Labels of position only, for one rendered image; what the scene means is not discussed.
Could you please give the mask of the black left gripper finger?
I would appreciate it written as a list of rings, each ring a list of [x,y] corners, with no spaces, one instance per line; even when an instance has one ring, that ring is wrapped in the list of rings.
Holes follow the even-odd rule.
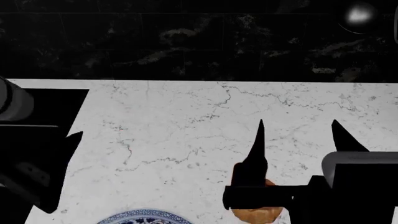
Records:
[[[63,160],[64,161],[71,160],[79,143],[81,142],[82,135],[83,135],[83,131],[72,134],[71,136],[68,136],[67,138],[65,138],[65,140],[63,142]]]

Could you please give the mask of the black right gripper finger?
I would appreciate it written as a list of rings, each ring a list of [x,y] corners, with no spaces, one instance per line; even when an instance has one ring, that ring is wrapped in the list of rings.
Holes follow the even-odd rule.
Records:
[[[369,152],[335,119],[331,124],[331,130],[338,152]]]
[[[260,119],[256,137],[243,161],[243,186],[265,186],[268,163],[265,157],[265,127]]]

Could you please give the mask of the golden brown bread pastry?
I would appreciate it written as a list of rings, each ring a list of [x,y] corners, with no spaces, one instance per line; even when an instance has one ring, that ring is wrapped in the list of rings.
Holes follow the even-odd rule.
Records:
[[[235,164],[231,186],[242,186],[241,182],[245,179],[245,174],[249,175],[250,167],[244,162]],[[256,209],[232,209],[236,218],[249,224],[271,224],[283,211],[282,207],[262,207]]]

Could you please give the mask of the blue and white porcelain plate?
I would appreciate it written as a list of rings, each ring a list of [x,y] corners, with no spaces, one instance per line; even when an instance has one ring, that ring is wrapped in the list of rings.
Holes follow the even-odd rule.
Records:
[[[97,224],[193,224],[181,216],[155,209],[137,209],[112,215]]]

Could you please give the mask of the round dark glossy bowl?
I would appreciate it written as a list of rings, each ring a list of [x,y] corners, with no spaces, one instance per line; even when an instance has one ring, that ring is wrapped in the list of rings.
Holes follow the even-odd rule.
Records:
[[[366,34],[375,29],[380,19],[379,9],[369,1],[347,1],[337,7],[338,24],[350,33]]]

